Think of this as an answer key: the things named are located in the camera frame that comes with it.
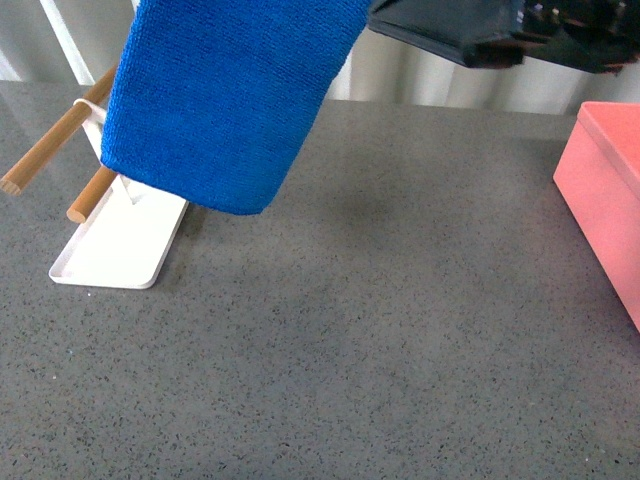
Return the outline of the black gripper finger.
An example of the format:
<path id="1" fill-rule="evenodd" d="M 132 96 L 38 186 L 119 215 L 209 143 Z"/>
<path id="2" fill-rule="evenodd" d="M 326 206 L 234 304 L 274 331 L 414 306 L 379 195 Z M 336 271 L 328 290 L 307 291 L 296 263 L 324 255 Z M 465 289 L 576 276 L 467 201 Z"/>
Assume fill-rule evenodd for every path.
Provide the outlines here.
<path id="1" fill-rule="evenodd" d="M 522 1 L 514 38 L 528 57 L 594 74 L 639 61 L 637 1 Z"/>
<path id="2" fill-rule="evenodd" d="M 510 68 L 524 59 L 517 10 L 516 1 L 375 1 L 367 26 L 466 68 Z"/>

